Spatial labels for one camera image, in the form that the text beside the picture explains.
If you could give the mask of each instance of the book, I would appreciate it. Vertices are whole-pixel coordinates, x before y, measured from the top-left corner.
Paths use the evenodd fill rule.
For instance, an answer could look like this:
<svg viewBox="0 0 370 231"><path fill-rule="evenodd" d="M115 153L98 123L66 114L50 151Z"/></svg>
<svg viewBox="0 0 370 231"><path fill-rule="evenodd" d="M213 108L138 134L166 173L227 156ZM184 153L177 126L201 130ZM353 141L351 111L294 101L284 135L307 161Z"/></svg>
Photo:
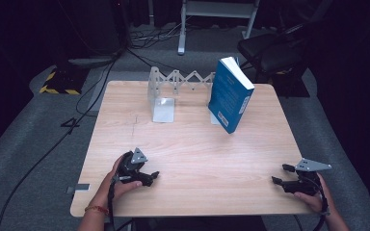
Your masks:
<svg viewBox="0 0 370 231"><path fill-rule="evenodd" d="M233 57L218 61L208 108L228 134L236 130L253 91L254 84Z"/></svg>

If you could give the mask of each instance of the yellow and black tape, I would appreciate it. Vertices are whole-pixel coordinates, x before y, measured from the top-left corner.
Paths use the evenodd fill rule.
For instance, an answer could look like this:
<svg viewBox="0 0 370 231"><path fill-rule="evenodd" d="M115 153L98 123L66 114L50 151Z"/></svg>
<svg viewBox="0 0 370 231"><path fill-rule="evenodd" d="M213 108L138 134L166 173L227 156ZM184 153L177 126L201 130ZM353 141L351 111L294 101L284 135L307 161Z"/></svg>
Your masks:
<svg viewBox="0 0 370 231"><path fill-rule="evenodd" d="M88 73L89 70L78 70L65 76L57 73L55 68L47 76L40 93L81 94Z"/></svg>

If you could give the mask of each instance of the metal leg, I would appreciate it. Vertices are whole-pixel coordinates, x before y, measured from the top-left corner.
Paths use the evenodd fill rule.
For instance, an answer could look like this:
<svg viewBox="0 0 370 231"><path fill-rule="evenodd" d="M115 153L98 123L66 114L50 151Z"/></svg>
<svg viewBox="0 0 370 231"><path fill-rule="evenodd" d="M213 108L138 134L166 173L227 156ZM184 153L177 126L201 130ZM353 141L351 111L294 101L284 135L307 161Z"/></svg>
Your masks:
<svg viewBox="0 0 370 231"><path fill-rule="evenodd" d="M179 35L178 55L185 54L185 38L186 38L185 23L186 23L186 0L183 0L181 10L181 33Z"/></svg>

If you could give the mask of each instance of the fingers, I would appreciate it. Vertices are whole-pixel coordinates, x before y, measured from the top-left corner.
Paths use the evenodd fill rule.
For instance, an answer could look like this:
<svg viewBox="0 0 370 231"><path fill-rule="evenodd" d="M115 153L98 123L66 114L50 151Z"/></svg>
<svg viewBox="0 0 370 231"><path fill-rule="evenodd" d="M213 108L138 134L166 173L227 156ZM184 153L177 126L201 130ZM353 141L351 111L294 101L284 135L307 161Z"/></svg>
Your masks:
<svg viewBox="0 0 370 231"><path fill-rule="evenodd" d="M317 193L313 196L307 195L302 192L295 192L294 196L300 199L300 201L304 202L306 205L308 205L311 210L313 210L316 213L321 212L322 209L322 201L320 199L320 194Z"/></svg>
<svg viewBox="0 0 370 231"><path fill-rule="evenodd" d="M121 161L121 159L122 159L122 156L123 156L123 155L119 156L119 158L114 162L112 172L116 172L117 167L119 166L119 162L120 162L120 161Z"/></svg>
<svg viewBox="0 0 370 231"><path fill-rule="evenodd" d="M122 184L121 182L118 182L115 185L115 197L121 197L124 193L133 191L142 185L143 183L141 181L133 181L133 182L126 183L126 184Z"/></svg>

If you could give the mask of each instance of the dark background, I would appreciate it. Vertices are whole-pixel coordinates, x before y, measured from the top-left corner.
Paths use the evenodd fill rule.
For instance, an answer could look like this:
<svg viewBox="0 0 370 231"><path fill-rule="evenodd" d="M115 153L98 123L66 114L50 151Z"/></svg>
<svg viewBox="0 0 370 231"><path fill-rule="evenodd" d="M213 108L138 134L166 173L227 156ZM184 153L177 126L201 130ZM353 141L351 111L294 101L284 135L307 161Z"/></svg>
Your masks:
<svg viewBox="0 0 370 231"><path fill-rule="evenodd" d="M164 18L172 20L160 8L164 1L154 3L154 12L161 14L159 18L155 15L156 20L162 20L161 25ZM45 13L43 18L37 18L31 10L36 5L31 1L0 0L0 136L33 97L28 86L32 78L58 62L59 57L90 56L57 2L41 4ZM62 4L78 21L81 14L74 14L73 2L62 1ZM330 24L312 42L315 49L309 68L317 80L318 97L330 124L370 192L370 1L334 1L327 17ZM120 20L109 19L110 36L120 35ZM260 14L257 19L264 25L267 23ZM55 26L57 35L47 35L46 23ZM51 44L48 39L59 44L59 56L54 57L53 50L48 49Z"/></svg>

